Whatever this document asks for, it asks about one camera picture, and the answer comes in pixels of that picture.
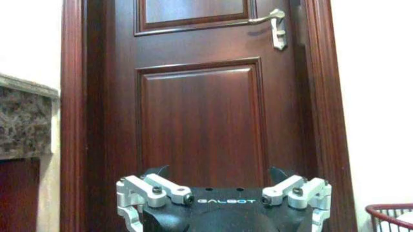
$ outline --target red basket rim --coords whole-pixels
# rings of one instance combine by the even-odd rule
[[[369,214],[371,216],[374,216],[375,218],[388,221],[389,223],[397,225],[397,226],[402,226],[409,230],[413,230],[413,224],[408,223],[405,221],[401,221],[398,219],[396,219],[394,217],[385,215],[384,213],[378,212],[377,210],[381,209],[413,209],[413,204],[371,204],[366,206],[366,211],[369,212]]]

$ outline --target logo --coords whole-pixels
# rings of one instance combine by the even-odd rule
[[[228,199],[228,200],[215,200],[215,199],[211,199],[211,200],[207,200],[207,199],[199,199],[198,200],[198,203],[218,203],[218,204],[247,204],[247,203],[254,203],[257,200],[245,200],[245,199],[239,199],[239,200],[235,200],[235,199]]]

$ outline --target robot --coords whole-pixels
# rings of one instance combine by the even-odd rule
[[[321,232],[331,185],[270,169],[266,188],[192,188],[167,180],[167,166],[116,182],[118,214],[130,232]]]

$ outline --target door molding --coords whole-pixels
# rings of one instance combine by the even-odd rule
[[[61,11],[61,232],[85,231],[85,3],[64,0]]]
[[[309,28],[307,70],[310,83],[310,101],[315,141],[317,175],[326,178],[335,188],[331,203],[331,218],[327,222],[330,231],[355,231],[354,198],[350,177],[349,152],[343,121],[337,53],[333,31],[330,0],[306,0]],[[91,103],[99,103],[93,96],[101,94],[103,86],[97,76],[104,71],[99,64],[88,63],[88,50],[104,55],[106,38],[103,29],[104,4],[96,0],[63,0],[61,25],[61,161],[60,161],[60,231],[88,231],[88,214],[99,211],[89,201],[91,188],[100,190],[106,183],[96,183],[99,178],[88,173],[95,171],[88,160],[104,159],[101,130],[104,114],[101,105],[91,112]],[[93,23],[91,31],[87,24]],[[96,113],[103,115],[91,120]],[[104,221],[104,212],[99,220]]]

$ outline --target basket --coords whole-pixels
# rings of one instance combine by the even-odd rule
[[[371,204],[366,211],[371,215],[374,232],[413,232],[413,224],[397,219],[413,212],[413,204]]]

